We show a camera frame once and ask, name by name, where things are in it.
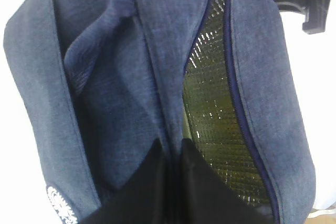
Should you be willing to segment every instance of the white background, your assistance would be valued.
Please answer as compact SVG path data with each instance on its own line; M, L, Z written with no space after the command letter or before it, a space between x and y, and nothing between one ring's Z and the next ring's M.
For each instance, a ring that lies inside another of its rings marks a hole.
M1 43L7 20L23 1L0 0ZM282 17L293 77L317 170L318 193L330 195L330 188L336 190L336 0L332 0L324 34L308 36L302 32L301 15L283 14ZM2 47L0 141L1 222L60 224L45 193L32 127Z

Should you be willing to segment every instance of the zipper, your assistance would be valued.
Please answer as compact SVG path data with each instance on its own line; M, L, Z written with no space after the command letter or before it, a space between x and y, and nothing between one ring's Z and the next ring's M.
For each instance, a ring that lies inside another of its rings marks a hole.
M235 114L237 117L238 125L240 131L243 135L245 144L247 145L249 152L252 155L256 168L258 169L261 178L263 180L264 186L270 200L273 217L275 223L280 223L279 215L279 205L277 202L277 197L275 190L271 184L270 178L268 176L267 170L258 152L258 149L253 141L252 134L249 130L248 122L246 119L245 111L243 108L243 103L240 98L240 92L237 83L237 76L235 70L235 63L233 58L232 49L232 38L231 38L231 0L225 0L224 5L224 22L223 22L223 41L224 41L224 52L225 52L225 68L228 80L229 91L231 94L231 100L233 107L235 109Z

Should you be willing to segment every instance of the white embroidered logo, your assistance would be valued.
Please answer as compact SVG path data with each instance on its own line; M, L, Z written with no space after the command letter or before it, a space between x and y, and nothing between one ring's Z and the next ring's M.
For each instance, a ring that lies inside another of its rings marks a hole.
M78 224L75 213L55 188L49 186L47 189L47 194L50 203L65 224Z

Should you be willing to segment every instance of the black mesh lining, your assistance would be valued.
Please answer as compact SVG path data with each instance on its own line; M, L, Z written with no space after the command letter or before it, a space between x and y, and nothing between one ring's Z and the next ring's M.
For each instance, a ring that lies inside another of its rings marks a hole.
M244 143L232 104L224 61L224 0L212 0L190 55L183 99L191 135L205 160L252 206L269 204L258 170Z

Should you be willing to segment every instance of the blue fabric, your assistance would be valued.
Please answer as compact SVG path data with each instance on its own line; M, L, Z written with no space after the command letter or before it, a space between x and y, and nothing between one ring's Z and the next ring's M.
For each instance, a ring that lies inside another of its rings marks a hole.
M247 143L275 218L303 223L314 168L278 9L272 0L228 1L226 53ZM156 138L178 160L184 67L207 4L27 0L8 22L4 47L46 182L67 195L79 219L113 196Z
M100 207L59 50L52 0L26 0L9 20L4 48L24 100L46 183L57 186L78 218Z
M236 80L253 139L249 147L255 146L274 188L276 195L269 194L279 207L275 217L280 223L304 223L316 178L279 10L272 0L231 0L230 5Z

